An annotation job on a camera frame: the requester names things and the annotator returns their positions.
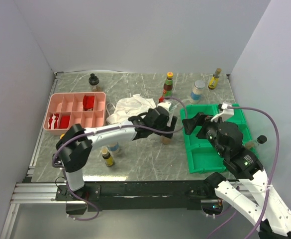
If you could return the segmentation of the pink lid spice jar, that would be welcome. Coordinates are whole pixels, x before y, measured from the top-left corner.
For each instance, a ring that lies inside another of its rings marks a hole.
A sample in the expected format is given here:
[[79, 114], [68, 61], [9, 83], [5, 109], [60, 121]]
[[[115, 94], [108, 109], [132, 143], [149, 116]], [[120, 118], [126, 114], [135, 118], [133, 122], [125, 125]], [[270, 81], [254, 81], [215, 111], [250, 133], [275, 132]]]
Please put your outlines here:
[[168, 144], [171, 144], [171, 142], [172, 142], [172, 138], [161, 136], [161, 143], [162, 144], [168, 145]]

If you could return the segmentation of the silver lid blue label jar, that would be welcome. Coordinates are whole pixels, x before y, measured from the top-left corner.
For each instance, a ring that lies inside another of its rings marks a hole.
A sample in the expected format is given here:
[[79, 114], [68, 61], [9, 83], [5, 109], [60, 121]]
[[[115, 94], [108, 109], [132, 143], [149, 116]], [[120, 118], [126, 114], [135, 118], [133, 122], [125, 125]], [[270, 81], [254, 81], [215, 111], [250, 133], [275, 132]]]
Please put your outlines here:
[[203, 80], [196, 80], [194, 82], [193, 88], [190, 94], [190, 102], [192, 104], [197, 104], [200, 101], [204, 88], [205, 88], [205, 82]]

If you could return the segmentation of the red sauce bottle yellow cap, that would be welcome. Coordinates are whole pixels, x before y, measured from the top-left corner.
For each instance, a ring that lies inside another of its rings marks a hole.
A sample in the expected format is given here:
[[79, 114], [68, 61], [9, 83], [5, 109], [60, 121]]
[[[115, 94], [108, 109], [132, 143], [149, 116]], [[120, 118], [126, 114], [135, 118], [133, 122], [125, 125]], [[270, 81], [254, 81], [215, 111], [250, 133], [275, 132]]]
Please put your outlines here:
[[162, 96], [163, 97], [168, 97], [172, 95], [172, 89], [173, 89], [173, 76], [174, 73], [173, 72], [168, 72], [166, 79], [165, 79], [165, 83], [163, 86], [163, 93]]

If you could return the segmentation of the dark sauce bottle black cap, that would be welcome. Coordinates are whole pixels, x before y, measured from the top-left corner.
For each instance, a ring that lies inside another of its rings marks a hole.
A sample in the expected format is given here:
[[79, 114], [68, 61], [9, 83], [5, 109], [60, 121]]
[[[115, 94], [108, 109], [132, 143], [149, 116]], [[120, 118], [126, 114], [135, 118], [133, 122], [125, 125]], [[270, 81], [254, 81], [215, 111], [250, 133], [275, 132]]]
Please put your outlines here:
[[260, 145], [260, 144], [264, 144], [264, 143], [266, 143], [267, 142], [267, 137], [266, 136], [264, 136], [264, 135], [260, 135], [260, 136], [258, 136], [255, 140], [254, 140], [254, 143], [256, 144], [256, 145]]

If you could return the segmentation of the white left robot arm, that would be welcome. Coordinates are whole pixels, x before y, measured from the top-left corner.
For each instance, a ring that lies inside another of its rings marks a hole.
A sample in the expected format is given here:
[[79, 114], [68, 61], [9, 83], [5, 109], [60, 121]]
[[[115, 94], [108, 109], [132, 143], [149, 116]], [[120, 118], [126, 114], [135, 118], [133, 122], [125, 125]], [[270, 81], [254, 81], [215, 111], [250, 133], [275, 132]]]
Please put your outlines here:
[[147, 138], [153, 133], [172, 138], [177, 132], [177, 119], [170, 116], [165, 108], [156, 107], [112, 125], [84, 128], [79, 123], [75, 124], [57, 142], [52, 166], [63, 170], [69, 196], [80, 200], [86, 193], [83, 167], [93, 150], [116, 142]]

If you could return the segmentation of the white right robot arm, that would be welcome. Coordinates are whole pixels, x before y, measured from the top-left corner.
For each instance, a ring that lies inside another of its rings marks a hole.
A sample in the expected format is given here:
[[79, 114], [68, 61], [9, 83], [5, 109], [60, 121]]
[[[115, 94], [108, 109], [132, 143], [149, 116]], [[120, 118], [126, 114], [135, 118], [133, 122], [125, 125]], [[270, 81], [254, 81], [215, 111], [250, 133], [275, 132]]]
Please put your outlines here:
[[234, 207], [259, 232], [262, 239], [291, 239], [291, 210], [273, 186], [257, 156], [243, 145], [243, 133], [233, 122], [197, 113], [182, 120], [190, 135], [200, 127], [196, 137], [206, 139], [222, 158], [226, 169], [251, 193], [253, 200], [239, 192], [220, 173], [204, 180], [204, 192], [209, 198], [220, 198]]

